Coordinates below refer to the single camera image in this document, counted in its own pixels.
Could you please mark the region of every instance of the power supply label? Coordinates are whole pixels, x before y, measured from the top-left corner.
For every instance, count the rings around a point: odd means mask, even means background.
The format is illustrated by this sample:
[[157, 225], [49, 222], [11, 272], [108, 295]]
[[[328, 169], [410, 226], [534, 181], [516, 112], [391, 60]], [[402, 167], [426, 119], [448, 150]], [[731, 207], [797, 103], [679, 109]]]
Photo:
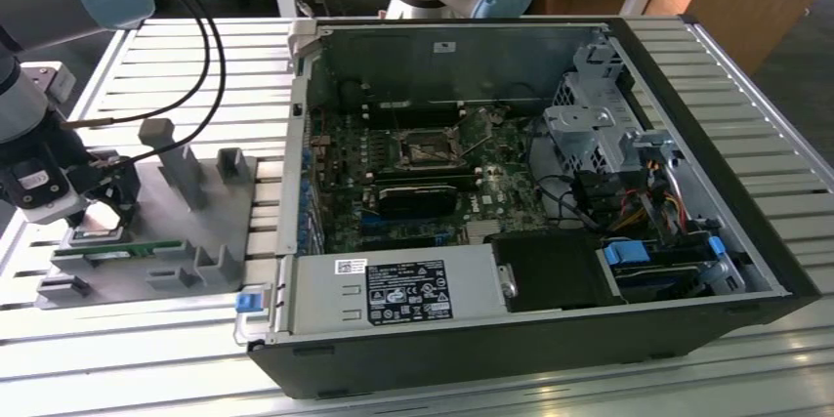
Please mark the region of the power supply label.
[[367, 266], [364, 280], [374, 326], [452, 318], [443, 261]]

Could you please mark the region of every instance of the white label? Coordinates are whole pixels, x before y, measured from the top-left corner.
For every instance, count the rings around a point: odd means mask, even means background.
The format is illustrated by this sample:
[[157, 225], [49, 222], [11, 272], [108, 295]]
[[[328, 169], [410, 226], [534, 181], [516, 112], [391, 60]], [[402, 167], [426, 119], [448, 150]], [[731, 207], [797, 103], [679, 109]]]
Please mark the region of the white label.
[[458, 49], [458, 43], [434, 43], [434, 53], [454, 53]]
[[84, 257], [92, 261], [104, 261], [107, 259], [127, 259], [131, 253], [127, 251], [113, 251], [112, 253], [84, 254]]
[[336, 275], [347, 273], [364, 273], [367, 259], [338, 259]]
[[24, 189], [33, 189], [49, 183], [49, 175], [44, 170], [40, 170], [37, 173], [32, 173], [31, 175], [19, 178], [17, 182], [21, 184]]
[[408, 107], [411, 105], [412, 105], [411, 102], [391, 102], [391, 103], [380, 103], [379, 108], [380, 109], [391, 109], [391, 108], [399, 109], [399, 108]]

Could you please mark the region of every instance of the metal slatted table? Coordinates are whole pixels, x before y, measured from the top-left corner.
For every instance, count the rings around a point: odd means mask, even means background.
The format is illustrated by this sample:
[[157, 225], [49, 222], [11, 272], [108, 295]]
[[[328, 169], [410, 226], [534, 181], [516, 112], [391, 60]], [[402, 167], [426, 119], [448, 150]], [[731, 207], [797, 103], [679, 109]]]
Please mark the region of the metal slatted table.
[[[51, 269], [63, 222], [15, 217], [0, 240], [3, 415], [750, 415], [834, 404], [834, 187], [831, 170], [697, 25], [630, 24], [682, 93], [823, 298], [779, 321], [742, 329], [689, 356], [372, 396], [299, 401], [232, 340], [235, 295], [41, 312], [35, 286]], [[290, 83], [284, 20], [224, 20], [230, 92], [193, 144], [258, 156], [250, 222], [252, 279], [274, 262]], [[135, 113], [176, 100], [200, 67], [192, 21], [148, 21], [120, 32], [75, 118]], [[169, 113], [184, 136], [212, 100], [216, 75]], [[661, 119], [638, 98], [657, 127]], [[139, 153], [137, 126], [87, 130], [89, 146]]]

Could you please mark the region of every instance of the circuit board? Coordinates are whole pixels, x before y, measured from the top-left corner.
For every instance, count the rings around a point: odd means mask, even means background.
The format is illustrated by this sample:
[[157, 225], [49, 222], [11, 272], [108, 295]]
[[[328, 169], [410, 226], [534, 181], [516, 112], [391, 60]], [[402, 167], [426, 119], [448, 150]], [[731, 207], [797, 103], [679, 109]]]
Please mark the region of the circuit board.
[[[459, 122], [444, 128], [368, 129], [355, 115], [314, 121], [326, 253], [470, 244], [479, 241], [466, 226], [479, 221], [494, 221], [500, 231], [546, 226], [524, 157], [530, 118], [504, 119], [488, 105], [463, 110]], [[446, 173], [438, 177], [436, 171]], [[383, 181], [388, 173], [394, 179]], [[400, 183], [403, 174], [408, 181]], [[384, 188], [422, 181], [458, 186], [454, 210], [386, 219], [374, 197]]]

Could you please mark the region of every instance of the yellow wire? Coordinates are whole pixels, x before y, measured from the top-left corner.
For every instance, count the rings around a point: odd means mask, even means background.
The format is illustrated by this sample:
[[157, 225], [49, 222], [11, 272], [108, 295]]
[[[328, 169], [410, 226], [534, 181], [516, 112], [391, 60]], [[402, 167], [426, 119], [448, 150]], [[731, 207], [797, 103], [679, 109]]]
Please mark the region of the yellow wire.
[[674, 197], [666, 197], [666, 200], [673, 203], [673, 205], [675, 206], [675, 210], [678, 211], [678, 216], [681, 216], [681, 203], [678, 202], [678, 199], [675, 199]]
[[628, 226], [630, 224], [636, 222], [643, 215], [646, 215], [646, 211], [645, 209], [639, 209], [639, 211], [635, 212], [623, 222], [620, 222], [618, 226], [611, 229], [611, 231], [616, 231], [622, 227]]

